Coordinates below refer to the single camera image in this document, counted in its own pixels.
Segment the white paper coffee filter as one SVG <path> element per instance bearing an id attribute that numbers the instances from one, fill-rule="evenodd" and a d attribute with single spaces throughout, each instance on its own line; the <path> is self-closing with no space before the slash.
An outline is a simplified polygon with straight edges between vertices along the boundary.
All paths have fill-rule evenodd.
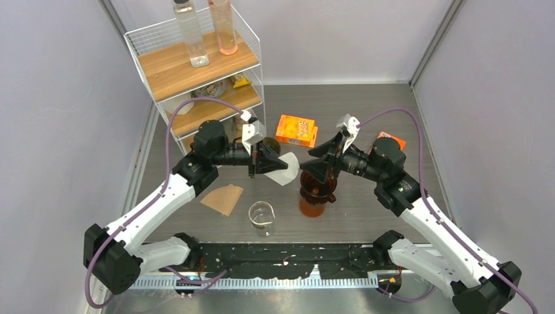
<path id="1" fill-rule="evenodd" d="M 264 176 L 278 183 L 280 186 L 285 186 L 296 179 L 300 169 L 299 162 L 293 152 L 283 154 L 279 159 L 287 164 L 287 168 L 265 173 Z"/>

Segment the amber brown glass dripper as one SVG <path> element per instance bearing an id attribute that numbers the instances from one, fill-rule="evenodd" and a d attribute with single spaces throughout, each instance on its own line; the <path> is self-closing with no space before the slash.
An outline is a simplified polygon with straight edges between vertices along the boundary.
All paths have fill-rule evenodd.
<path id="1" fill-rule="evenodd" d="M 303 171 L 300 174 L 300 195 L 311 205 L 322 205 L 334 203 L 338 180 L 336 177 L 329 177 L 324 183 L 319 182 L 314 176 Z"/>

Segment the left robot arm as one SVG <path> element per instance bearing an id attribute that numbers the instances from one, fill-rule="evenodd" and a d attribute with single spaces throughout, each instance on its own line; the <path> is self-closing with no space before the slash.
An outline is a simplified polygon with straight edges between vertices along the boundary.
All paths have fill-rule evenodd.
<path id="1" fill-rule="evenodd" d="M 166 266 L 195 270 L 201 261 L 194 240 L 184 233 L 146 244 L 145 240 L 176 210 L 199 196 L 219 176 L 219 166 L 245 166 L 248 175 L 265 175 L 280 185 L 297 175 L 293 153 L 279 155 L 264 143 L 265 127 L 254 120 L 231 143 L 223 123 L 208 120 L 195 134 L 192 150 L 166 174 L 164 182 L 130 212 L 106 227 L 93 224 L 84 233 L 84 266 L 114 295 L 128 290 L 146 273 Z"/>

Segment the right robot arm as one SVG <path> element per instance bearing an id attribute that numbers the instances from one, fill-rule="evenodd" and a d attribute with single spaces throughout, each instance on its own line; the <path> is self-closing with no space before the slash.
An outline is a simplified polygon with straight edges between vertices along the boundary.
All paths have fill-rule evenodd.
<path id="1" fill-rule="evenodd" d="M 344 148 L 344 133 L 309 151 L 301 170 L 321 183 L 340 172 L 375 182 L 374 195 L 386 209 L 423 235 L 435 256 L 390 230 L 374 246 L 381 268 L 408 269 L 451 299 L 459 313 L 498 313 L 516 295 L 522 272 L 513 262 L 500 263 L 472 242 L 436 205 L 423 186 L 404 170 L 406 156 L 398 141 L 379 137 L 370 152 Z"/>

